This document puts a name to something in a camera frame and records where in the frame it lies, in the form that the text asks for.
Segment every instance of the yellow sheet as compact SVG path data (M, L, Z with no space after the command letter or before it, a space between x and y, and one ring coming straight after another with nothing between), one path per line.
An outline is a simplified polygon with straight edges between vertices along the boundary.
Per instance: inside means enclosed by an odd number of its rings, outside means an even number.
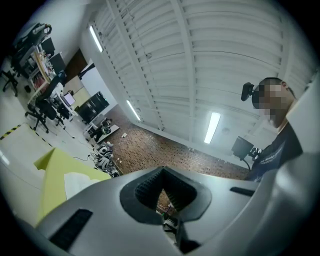
M54 148L39 158L34 165L38 170L45 170L42 187L42 198L38 211L38 222L54 208L67 200L65 192L65 174L85 174L94 180L108 180L110 175L86 166L58 148Z

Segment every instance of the office chair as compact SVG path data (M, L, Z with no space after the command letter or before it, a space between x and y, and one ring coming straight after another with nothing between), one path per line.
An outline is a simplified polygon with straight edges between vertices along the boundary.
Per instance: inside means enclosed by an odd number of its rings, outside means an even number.
M44 93L35 99L35 106L28 104L27 107L31 112L26 112L24 116L27 117L28 115L30 115L37 119L36 124L33 127L34 131L37 129L38 123L41 122L43 126L46 128L46 133L47 134L49 133L49 129L46 126L46 118L49 118L51 120L57 119L58 123L62 123L64 125L64 122L62 121L61 117L57 115L56 110L48 100L48 98L50 97L50 95L52 94L52 92L54 91L55 87L59 82L60 82L60 77L56 75L52 79L51 83L48 85Z
M3 74L8 79L2 89L3 92L6 91L6 87L9 85L9 83L11 83L14 96L18 96L18 81L16 80L15 76L19 77L22 75L26 79L29 79L29 74L25 70L26 64L28 63L27 59L36 49L37 45L40 44L45 37L51 33L51 31L51 25L37 23L26 36L20 38L16 45L11 47L8 55L11 57L11 67L13 69L13 73L10 71L1 71L0 75Z

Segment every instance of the yellow-black caution tape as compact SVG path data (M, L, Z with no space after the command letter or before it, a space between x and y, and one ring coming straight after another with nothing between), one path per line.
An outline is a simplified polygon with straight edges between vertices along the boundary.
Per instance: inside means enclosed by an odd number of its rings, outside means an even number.
M0 137L0 141L2 141L2 140L3 140L5 137L7 137L9 134L12 134L12 133L13 133L16 129L18 129L20 126L21 126L21 124L13 127L11 130L8 130L4 135L2 135L2 136ZM44 138L42 138L30 125L29 125L29 127L30 127L30 129L31 129L32 131L34 131L35 134L38 135L45 143L48 143L49 146L53 148L53 146L52 146L49 142L47 142Z

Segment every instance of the floor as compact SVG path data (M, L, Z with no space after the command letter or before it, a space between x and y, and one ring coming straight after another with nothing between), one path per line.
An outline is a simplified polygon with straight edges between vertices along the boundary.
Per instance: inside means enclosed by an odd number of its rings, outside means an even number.
M0 137L21 125L0 140L0 187L14 214L34 226L37 223L44 171L37 170L33 163L55 147L82 159L78 160L85 165L94 167L95 164L88 158L93 152L92 146L82 134L85 125L79 118L66 121L65 130L61 126L56 127L56 121L47 119L48 134L41 124L36 129L38 135L30 129L36 120L32 116L25 117L31 96L24 90L26 83L20 79L18 97L15 97L10 87L2 92L5 80L0 78Z

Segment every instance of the white paper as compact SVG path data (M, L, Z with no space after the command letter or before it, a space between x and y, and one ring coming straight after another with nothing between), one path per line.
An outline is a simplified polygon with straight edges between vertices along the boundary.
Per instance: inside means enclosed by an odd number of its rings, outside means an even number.
M64 175L64 190L66 199L70 199L80 191L91 186L94 183L100 182L98 179L90 179L88 175L69 172Z

